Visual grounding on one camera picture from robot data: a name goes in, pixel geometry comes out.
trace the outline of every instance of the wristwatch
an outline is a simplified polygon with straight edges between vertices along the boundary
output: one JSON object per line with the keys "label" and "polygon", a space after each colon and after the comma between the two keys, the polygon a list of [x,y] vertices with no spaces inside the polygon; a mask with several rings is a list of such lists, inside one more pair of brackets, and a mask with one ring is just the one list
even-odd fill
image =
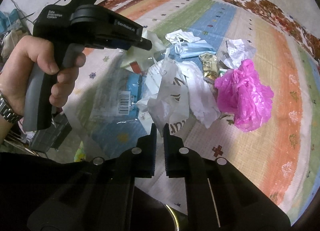
{"label": "wristwatch", "polygon": [[2,116],[9,123],[13,123],[13,124],[18,122],[23,117],[19,114],[16,114],[13,111],[8,101],[2,95],[1,90],[0,90],[0,116]]}

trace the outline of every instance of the pink plastic bag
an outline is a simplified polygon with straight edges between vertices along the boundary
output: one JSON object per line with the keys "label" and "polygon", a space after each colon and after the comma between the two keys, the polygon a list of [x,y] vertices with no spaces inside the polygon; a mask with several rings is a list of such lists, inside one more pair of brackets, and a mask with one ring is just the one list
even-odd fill
{"label": "pink plastic bag", "polygon": [[227,70],[214,86],[218,89],[218,108],[234,113],[235,126],[240,130],[253,131],[270,119],[274,93],[261,84],[252,60],[243,60],[239,69]]}

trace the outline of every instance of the blue stripe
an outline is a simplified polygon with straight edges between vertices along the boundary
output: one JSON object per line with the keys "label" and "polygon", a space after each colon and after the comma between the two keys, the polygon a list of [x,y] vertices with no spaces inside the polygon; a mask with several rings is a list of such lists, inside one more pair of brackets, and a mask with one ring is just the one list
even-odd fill
{"label": "blue stripe", "polygon": [[[206,40],[207,43],[213,46],[215,51],[218,51],[235,14],[236,7],[216,2],[187,29],[187,32],[193,32],[193,35],[200,37],[201,40]],[[203,70],[202,63],[198,57],[181,59],[179,55],[175,54],[174,48],[171,48],[170,58],[178,62],[194,61],[200,70]]]}

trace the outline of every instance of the green stripe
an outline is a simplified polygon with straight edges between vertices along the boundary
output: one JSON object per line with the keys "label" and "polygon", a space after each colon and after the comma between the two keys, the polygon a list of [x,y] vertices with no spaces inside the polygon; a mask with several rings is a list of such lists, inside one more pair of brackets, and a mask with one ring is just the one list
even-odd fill
{"label": "green stripe", "polygon": [[183,9],[179,9],[179,11],[164,19],[153,31],[164,44],[169,44],[165,39],[167,33],[179,29],[186,31],[206,10],[210,9],[214,3],[215,1],[213,0],[193,0]]}
{"label": "green stripe", "polygon": [[309,94],[312,103],[312,122],[311,122],[311,151],[309,160],[309,177],[303,183],[302,203],[300,209],[303,207],[306,199],[310,195],[313,188],[317,172],[320,167],[320,93],[317,89],[315,79],[312,74],[312,67],[308,61],[307,53],[299,46],[298,47],[300,58],[303,61],[303,67],[306,73],[306,78],[309,85]]}

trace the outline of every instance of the food wrapper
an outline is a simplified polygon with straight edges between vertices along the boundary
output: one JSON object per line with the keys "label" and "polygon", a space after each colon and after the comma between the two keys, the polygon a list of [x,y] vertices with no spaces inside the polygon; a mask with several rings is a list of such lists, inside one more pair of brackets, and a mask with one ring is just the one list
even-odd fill
{"label": "food wrapper", "polygon": [[218,58],[210,52],[202,53],[199,58],[202,61],[204,77],[215,80],[219,76]]}

